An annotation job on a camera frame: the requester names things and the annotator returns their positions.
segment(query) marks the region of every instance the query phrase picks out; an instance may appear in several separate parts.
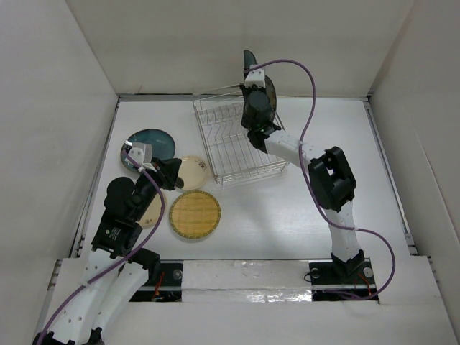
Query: dish rack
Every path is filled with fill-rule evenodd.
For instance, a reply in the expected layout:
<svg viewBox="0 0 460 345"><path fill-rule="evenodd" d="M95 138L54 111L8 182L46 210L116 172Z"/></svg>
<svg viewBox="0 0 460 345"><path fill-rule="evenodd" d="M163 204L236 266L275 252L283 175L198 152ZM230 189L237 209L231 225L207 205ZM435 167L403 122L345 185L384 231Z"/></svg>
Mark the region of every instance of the dish rack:
<svg viewBox="0 0 460 345"><path fill-rule="evenodd" d="M214 180L221 185L281 173L288 165L286 160L253 148L241 125L243 107L238 85L194 94L193 108L206 155ZM278 114L275 123L284 129Z"/></svg>

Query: blue plate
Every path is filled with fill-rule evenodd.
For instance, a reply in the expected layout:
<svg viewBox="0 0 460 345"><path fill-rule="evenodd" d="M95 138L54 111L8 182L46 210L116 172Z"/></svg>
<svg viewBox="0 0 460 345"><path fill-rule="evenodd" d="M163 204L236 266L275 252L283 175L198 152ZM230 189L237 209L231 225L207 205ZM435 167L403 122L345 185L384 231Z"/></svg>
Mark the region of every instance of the blue plate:
<svg viewBox="0 0 460 345"><path fill-rule="evenodd" d="M123 165L136 172L136 168L131 163L125 161L121 156L123 151L129 151L133 142L142 142L144 144L152 145L152 157L160 158L161 160L169 160L174 158L175 142L174 139L161 129L143 129L140 132L134 133L124 142L121 148L120 157Z"/></svg>

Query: table top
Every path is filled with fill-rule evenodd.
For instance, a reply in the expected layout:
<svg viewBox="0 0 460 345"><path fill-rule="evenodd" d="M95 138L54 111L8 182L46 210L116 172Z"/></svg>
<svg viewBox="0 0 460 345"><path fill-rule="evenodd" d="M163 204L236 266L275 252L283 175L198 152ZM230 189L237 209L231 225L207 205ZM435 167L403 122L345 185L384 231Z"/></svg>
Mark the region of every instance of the table top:
<svg viewBox="0 0 460 345"><path fill-rule="evenodd" d="M280 98L278 102L286 131L300 136L311 100ZM130 134L145 128L170 133L177 157L206 158L190 101L121 102L93 198L87 239L97 230L110 181L119 176L137 178L123 167L119 150ZM107 344L153 340L161 344L279 344L286 340L289 344L456 344L428 260L412 257L408 251L403 220L363 102L318 99L306 141L345 151L358 185L356 225L381 233L395 250L395 278L380 294L380 302L129 303L109 332ZM173 231L166 217L146 248L162 259L330 257L328 226L294 165L267 179L223 188L210 179L202 189L221 205L217 229L204 239L187 240ZM169 211L180 192L166 194ZM391 267L386 246L368 234L358 234L358 239L372 261L377 286L382 286ZM85 241L81 258L64 260L50 313L77 288L90 248L91 240Z"/></svg>

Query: bolt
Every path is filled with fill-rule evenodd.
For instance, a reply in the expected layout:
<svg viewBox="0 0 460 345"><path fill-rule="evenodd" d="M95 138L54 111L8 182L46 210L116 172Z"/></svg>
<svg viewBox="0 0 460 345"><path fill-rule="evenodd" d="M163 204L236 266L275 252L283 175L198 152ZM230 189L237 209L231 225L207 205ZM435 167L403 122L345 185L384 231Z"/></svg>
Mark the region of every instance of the bolt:
<svg viewBox="0 0 460 345"><path fill-rule="evenodd" d="M312 268L311 271L310 271L310 276L311 276L313 279L318 279L318 278L319 278L319 269L317 269L317 268Z"/></svg>
<svg viewBox="0 0 460 345"><path fill-rule="evenodd" d="M374 276L374 271L372 271L371 267L365 267L362 272L367 278L372 278Z"/></svg>
<svg viewBox="0 0 460 345"><path fill-rule="evenodd" d="M182 278L182 271L181 270L174 270L172 272L172 277L176 280L179 280Z"/></svg>

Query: white wall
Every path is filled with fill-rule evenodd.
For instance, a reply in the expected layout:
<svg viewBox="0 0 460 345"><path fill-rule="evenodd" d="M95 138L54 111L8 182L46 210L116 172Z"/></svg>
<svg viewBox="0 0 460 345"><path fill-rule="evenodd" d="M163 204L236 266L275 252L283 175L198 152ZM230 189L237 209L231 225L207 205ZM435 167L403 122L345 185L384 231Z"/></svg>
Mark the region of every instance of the white wall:
<svg viewBox="0 0 460 345"><path fill-rule="evenodd" d="M117 93L191 93L242 81L242 52L292 58L320 96L366 96L413 0L67 0ZM310 94L270 68L280 95Z"/></svg>
<svg viewBox="0 0 460 345"><path fill-rule="evenodd" d="M410 229L460 339L460 2L420 0L371 99Z"/></svg>
<svg viewBox="0 0 460 345"><path fill-rule="evenodd" d="M59 0L0 0L0 343L31 344L116 95Z"/></svg>

